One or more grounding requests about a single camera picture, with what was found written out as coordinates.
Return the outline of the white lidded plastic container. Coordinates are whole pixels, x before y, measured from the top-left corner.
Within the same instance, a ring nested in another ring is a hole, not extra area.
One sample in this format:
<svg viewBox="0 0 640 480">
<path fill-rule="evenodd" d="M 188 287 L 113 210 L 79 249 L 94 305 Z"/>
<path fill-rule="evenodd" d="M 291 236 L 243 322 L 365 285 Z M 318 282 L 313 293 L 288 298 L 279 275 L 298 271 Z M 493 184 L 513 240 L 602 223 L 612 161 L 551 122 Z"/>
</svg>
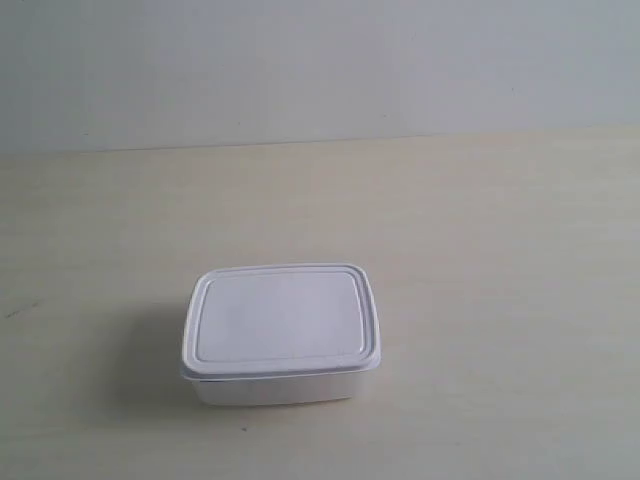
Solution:
<svg viewBox="0 0 640 480">
<path fill-rule="evenodd" d="M 380 361 L 374 295 L 358 266 L 227 268 L 195 284 L 180 370 L 205 404 L 348 399 L 370 388 Z"/>
</svg>

